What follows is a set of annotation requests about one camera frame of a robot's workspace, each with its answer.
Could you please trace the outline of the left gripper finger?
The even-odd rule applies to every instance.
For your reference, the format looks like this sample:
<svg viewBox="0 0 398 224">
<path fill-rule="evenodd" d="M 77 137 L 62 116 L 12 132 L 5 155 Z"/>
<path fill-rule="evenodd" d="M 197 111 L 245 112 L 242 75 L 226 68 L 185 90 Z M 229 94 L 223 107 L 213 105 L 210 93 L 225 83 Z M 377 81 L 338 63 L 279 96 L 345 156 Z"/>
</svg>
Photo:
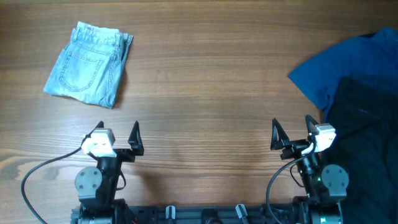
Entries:
<svg viewBox="0 0 398 224">
<path fill-rule="evenodd" d="M 144 145 L 142 143 L 138 121 L 135 121 L 127 142 L 135 156 L 144 155 Z"/>
<path fill-rule="evenodd" d="M 103 128 L 104 128 L 104 122 L 100 121 L 91 132 L 98 133 L 98 132 L 102 131 Z"/>
</svg>

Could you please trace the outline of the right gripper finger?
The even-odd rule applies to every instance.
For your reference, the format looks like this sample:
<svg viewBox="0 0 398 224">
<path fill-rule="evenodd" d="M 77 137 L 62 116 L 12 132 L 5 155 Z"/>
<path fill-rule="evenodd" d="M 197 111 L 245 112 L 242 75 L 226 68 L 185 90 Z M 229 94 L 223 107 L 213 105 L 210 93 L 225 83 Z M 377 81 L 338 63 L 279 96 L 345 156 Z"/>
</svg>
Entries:
<svg viewBox="0 0 398 224">
<path fill-rule="evenodd" d="M 272 120 L 271 150 L 281 150 L 290 147 L 290 139 L 278 120 Z"/>
<path fill-rule="evenodd" d="M 317 124 L 318 122 L 309 114 L 305 116 L 305 123 L 307 127 L 307 132 L 309 134 L 316 134 L 317 131 Z"/>
</svg>

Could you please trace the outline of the black shorts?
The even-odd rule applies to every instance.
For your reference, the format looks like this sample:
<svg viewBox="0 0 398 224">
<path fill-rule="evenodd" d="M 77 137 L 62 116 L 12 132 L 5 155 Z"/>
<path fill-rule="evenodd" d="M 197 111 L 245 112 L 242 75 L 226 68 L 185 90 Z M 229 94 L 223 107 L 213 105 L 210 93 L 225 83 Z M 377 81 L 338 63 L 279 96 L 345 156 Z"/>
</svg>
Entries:
<svg viewBox="0 0 398 224">
<path fill-rule="evenodd" d="M 397 94 L 352 78 L 340 81 L 326 119 L 336 139 L 323 159 L 349 175 L 345 223 L 397 223 Z"/>
</svg>

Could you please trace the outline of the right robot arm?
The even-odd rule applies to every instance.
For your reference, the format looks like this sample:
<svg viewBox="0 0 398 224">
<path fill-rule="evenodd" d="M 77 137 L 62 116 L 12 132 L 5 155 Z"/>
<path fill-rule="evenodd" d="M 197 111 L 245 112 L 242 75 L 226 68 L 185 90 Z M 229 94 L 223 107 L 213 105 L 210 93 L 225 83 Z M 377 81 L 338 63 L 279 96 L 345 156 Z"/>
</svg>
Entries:
<svg viewBox="0 0 398 224">
<path fill-rule="evenodd" d="M 297 167 L 306 196 L 293 198 L 287 223 L 343 223 L 341 201 L 346 198 L 349 175 L 339 165 L 324 165 L 320 153 L 329 149 L 336 138 L 335 128 L 305 116 L 308 136 L 291 140 L 277 119 L 272 120 L 272 151 L 281 150 L 280 158 L 289 159 L 270 179 L 266 188 L 266 207 L 276 223 L 283 223 L 279 209 L 270 203 L 272 184 L 282 171 Z"/>
</svg>

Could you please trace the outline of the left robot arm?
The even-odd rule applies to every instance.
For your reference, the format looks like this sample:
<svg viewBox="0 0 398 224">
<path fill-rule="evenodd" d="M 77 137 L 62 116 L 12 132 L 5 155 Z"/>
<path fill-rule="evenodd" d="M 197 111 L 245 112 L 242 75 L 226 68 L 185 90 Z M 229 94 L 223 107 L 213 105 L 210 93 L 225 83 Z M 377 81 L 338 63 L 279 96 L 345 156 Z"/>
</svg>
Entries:
<svg viewBox="0 0 398 224">
<path fill-rule="evenodd" d="M 72 223 L 138 223 L 137 215 L 124 199 L 116 199 L 118 180 L 125 176 L 121 171 L 124 162 L 135 161 L 144 155 L 139 122 L 132 127 L 127 140 L 129 148 L 115 149 L 113 130 L 101 121 L 84 137 L 83 152 L 96 161 L 96 166 L 86 167 L 75 177 L 80 207 L 71 217 Z"/>
</svg>

